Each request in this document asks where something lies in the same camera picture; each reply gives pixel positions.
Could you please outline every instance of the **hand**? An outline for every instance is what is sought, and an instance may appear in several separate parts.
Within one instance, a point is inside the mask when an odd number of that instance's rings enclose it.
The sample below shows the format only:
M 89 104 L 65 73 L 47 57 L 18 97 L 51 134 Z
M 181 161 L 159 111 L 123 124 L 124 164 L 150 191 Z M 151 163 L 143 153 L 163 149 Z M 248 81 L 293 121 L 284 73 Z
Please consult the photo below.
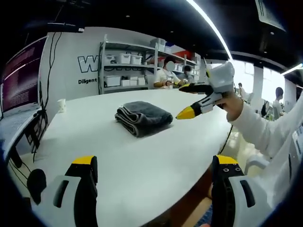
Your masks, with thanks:
M 223 98 L 215 104 L 222 105 L 223 109 L 227 112 L 226 118 L 228 121 L 236 120 L 242 113 L 243 100 L 236 97 L 234 92 L 223 93 Z
M 163 86 L 168 86 L 169 87 L 170 85 L 174 85 L 174 83 L 169 81 L 169 80 L 163 81 Z

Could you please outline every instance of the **black ceiling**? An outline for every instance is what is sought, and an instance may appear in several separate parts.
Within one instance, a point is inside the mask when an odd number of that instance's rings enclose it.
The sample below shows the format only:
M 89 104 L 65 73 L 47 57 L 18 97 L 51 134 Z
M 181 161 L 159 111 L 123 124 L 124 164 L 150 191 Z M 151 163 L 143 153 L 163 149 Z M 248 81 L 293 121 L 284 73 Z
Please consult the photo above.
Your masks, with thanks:
M 93 0 L 90 6 L 76 7 L 65 4 L 57 22 L 84 24 L 85 26 L 106 26 L 133 30 L 164 38 L 184 49 L 197 52 L 206 58 L 227 59 L 223 47 L 209 25 L 186 0 Z M 255 0 L 196 0 L 216 25 L 231 51 L 245 52 L 273 60 L 291 68 L 301 62 L 298 45 L 288 34 L 273 26 L 261 23 Z M 2 60 L 5 63 L 25 43 L 42 37 L 46 30 L 25 29 L 42 21 L 54 21 L 61 2 L 54 0 L 10 3 L 7 12 L 17 15 L 6 21 L 5 41 L 10 47 Z M 275 10 L 282 9 L 279 3 Z M 251 61 L 259 65 L 283 70 L 268 62 L 251 57 L 233 55 L 235 59 Z M 303 85 L 298 72 L 287 75 L 296 84 Z

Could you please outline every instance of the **white cup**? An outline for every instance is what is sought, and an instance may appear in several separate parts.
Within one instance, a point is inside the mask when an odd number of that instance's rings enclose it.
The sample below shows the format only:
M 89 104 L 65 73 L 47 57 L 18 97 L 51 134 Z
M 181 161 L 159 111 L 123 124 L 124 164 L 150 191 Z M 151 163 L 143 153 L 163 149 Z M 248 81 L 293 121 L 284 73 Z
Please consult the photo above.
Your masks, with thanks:
M 64 113 L 66 112 L 66 103 L 65 103 L 65 98 L 60 99 L 57 101 L 59 105 L 59 113 Z

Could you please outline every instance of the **gray towel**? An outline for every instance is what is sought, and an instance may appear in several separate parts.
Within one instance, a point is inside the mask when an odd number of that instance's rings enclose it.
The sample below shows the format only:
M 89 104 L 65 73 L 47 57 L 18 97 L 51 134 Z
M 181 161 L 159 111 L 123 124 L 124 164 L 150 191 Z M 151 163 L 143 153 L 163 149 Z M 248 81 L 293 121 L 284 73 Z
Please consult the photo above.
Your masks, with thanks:
M 167 111 L 142 101 L 124 104 L 117 109 L 115 118 L 136 137 L 155 133 L 173 120 Z

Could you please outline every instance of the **screen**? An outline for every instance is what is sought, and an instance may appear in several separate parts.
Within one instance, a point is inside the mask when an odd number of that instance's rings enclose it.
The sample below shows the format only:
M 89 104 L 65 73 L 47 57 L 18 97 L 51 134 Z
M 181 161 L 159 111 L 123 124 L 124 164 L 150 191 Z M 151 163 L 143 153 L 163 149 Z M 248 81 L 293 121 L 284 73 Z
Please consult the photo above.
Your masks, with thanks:
M 2 74 L 3 112 L 38 103 L 39 66 L 46 37 L 24 48 L 5 66 Z

